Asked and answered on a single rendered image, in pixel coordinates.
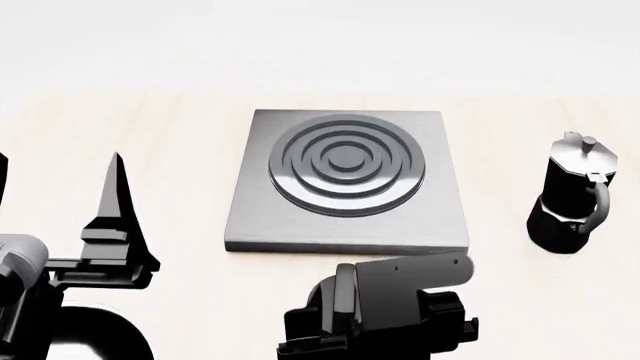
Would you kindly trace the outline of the dark round ringed burner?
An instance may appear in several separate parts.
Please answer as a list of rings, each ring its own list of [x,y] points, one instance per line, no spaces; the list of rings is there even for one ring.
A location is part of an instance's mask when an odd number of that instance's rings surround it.
[[[293,126],[273,146],[268,171],[276,190],[321,215],[357,218],[405,203],[427,164],[407,131],[354,113],[318,116]]]

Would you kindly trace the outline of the gray square stove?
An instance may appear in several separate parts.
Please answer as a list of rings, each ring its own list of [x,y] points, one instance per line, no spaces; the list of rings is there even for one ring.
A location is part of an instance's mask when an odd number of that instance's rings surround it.
[[[386,212],[339,218],[286,200],[268,171],[278,138],[318,116],[354,113],[398,125],[417,140],[427,170],[409,200]],[[444,119],[438,111],[256,110],[224,233],[228,251],[420,255],[469,248]]]

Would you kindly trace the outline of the black and silver moka pot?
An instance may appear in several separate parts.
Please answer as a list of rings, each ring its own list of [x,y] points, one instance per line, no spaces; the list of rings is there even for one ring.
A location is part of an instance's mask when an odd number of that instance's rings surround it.
[[[553,254],[575,254],[608,218],[618,157],[594,137],[567,131],[552,144],[544,186],[527,219],[532,242]]]

